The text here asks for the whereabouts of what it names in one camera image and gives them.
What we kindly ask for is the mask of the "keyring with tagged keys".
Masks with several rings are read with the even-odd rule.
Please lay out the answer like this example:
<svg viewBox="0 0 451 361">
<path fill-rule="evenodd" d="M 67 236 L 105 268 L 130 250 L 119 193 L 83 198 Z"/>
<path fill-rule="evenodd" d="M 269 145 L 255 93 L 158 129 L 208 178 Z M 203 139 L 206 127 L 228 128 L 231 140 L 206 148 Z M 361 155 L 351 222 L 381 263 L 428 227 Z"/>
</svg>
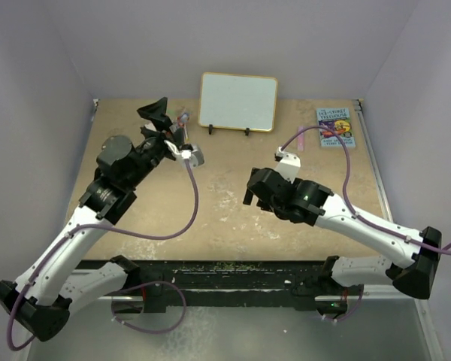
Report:
<svg viewBox="0 0 451 361">
<path fill-rule="evenodd" d="M 182 129 L 185 126 L 187 128 L 187 124 L 190 121 L 191 113 L 187 111 L 185 108 L 180 109 L 176 112 L 176 114 L 173 116 L 172 121 L 172 132 L 176 132 L 178 129 Z"/>
</svg>

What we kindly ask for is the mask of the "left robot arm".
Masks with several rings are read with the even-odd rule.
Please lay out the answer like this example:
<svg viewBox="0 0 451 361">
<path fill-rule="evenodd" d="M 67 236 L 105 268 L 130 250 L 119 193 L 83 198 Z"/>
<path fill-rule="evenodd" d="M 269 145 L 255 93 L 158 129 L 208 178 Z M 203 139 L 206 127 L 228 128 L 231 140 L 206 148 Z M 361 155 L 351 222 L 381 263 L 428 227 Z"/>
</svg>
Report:
<svg viewBox="0 0 451 361">
<path fill-rule="evenodd" d="M 125 135 L 113 135 L 104 142 L 93 181 L 63 230 L 15 281 L 0 281 L 0 304 L 10 315 L 10 325 L 18 322 L 33 338 L 49 341 L 72 314 L 96 299 L 118 290 L 123 295 L 137 291 L 138 267 L 122 256 L 79 281 L 72 280 L 71 273 L 89 249 L 114 230 L 136 200 L 141 181 L 180 147 L 167 105 L 163 97 L 137 110 L 154 126 L 141 127 L 144 139 L 139 145 Z"/>
</svg>

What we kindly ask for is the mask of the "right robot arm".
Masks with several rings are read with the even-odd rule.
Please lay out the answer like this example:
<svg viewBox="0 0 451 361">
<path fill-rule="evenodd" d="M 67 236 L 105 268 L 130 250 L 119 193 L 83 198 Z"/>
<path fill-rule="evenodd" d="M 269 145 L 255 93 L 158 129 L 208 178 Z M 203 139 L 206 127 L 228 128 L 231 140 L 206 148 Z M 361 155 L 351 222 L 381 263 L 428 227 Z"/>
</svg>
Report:
<svg viewBox="0 0 451 361">
<path fill-rule="evenodd" d="M 257 207 L 281 220 L 318 226 L 378 252 L 377 257 L 332 258 L 319 276 L 325 293 L 360 284 L 391 284 L 415 299 L 430 298 L 440 260 L 435 252 L 442 241 L 438 229 L 410 229 L 360 209 L 351 211 L 329 188 L 300 178 L 289 181 L 271 168 L 252 169 L 244 204 L 253 197 Z"/>
</svg>

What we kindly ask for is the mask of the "pink highlighter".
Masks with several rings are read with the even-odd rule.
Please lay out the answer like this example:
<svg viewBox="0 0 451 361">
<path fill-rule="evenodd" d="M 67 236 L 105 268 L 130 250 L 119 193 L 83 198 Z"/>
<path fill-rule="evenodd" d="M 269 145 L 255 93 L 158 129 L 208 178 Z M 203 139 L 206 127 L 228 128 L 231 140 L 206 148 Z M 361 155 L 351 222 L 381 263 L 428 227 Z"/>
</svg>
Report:
<svg viewBox="0 0 451 361">
<path fill-rule="evenodd" d="M 304 151 L 304 127 L 298 127 L 298 136 L 296 137 L 298 152 Z"/>
</svg>

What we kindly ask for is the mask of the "small whiteboard on stand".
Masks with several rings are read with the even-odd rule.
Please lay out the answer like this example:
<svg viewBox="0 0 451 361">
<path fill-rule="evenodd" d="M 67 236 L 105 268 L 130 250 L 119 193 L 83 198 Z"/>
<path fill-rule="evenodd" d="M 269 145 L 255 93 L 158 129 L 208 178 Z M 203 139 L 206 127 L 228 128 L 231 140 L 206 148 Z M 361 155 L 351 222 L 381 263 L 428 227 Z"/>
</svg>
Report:
<svg viewBox="0 0 451 361">
<path fill-rule="evenodd" d="M 271 132 L 278 87 L 275 77 L 205 72 L 201 76 L 198 124 L 209 132 Z"/>
</svg>

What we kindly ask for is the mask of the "blue paperback book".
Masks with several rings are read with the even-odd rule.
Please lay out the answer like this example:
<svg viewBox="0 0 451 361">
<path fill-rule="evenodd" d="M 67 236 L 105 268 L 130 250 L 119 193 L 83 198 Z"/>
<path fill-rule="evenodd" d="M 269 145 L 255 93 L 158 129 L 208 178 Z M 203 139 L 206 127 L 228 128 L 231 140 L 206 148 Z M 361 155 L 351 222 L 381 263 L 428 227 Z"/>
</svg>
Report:
<svg viewBox="0 0 451 361">
<path fill-rule="evenodd" d="M 328 128 L 319 130 L 319 140 L 322 147 L 341 146 L 333 132 L 337 133 L 346 147 L 354 148 L 356 146 L 348 108 L 317 108 L 316 118 L 319 126 Z"/>
</svg>

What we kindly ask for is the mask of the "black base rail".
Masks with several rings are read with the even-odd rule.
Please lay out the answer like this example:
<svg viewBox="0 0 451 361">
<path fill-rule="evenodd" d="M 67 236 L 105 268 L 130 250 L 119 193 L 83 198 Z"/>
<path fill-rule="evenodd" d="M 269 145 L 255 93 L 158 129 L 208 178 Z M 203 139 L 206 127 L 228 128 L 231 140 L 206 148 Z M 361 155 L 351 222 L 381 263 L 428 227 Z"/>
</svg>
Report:
<svg viewBox="0 0 451 361">
<path fill-rule="evenodd" d="M 135 260 L 115 256 L 129 279 L 122 289 L 147 313 L 168 307 L 293 308 L 344 314 L 346 298 L 360 286 L 331 279 L 335 257 L 326 261 Z"/>
</svg>

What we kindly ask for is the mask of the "aluminium frame rail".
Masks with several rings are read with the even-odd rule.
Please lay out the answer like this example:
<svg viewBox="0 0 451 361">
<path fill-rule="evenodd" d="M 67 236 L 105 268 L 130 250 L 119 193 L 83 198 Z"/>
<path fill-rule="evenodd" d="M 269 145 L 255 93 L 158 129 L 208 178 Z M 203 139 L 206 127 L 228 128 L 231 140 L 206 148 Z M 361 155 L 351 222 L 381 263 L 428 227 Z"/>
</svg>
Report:
<svg viewBox="0 0 451 361">
<path fill-rule="evenodd" d="M 373 173 L 377 182 L 377 189 L 380 196 L 380 204 L 383 211 L 383 216 L 388 221 L 392 222 L 393 219 L 386 196 L 386 191 L 383 185 L 382 178 L 380 176 L 380 171 L 374 155 L 372 143 L 368 135 L 368 130 L 365 125 L 361 100 L 354 99 L 353 106 L 359 119 L 362 134 L 365 140 L 365 145 L 368 149 L 371 167 L 373 169 Z M 419 245 L 415 245 L 412 241 L 410 243 L 407 243 L 404 239 L 393 237 L 392 235 L 386 233 L 386 236 L 391 238 L 392 240 L 401 241 L 403 245 L 414 247 L 413 264 L 406 268 L 400 268 L 396 265 L 392 265 L 386 270 L 386 275 L 392 276 L 392 285 L 399 292 L 415 299 L 426 300 L 431 296 L 431 288 L 433 285 L 435 272 L 437 270 L 439 256 L 432 250 L 428 250 L 422 247 L 424 235 L 426 236 L 425 240 L 427 241 L 425 245 L 441 246 L 441 233 L 429 226 L 419 232 Z"/>
</svg>

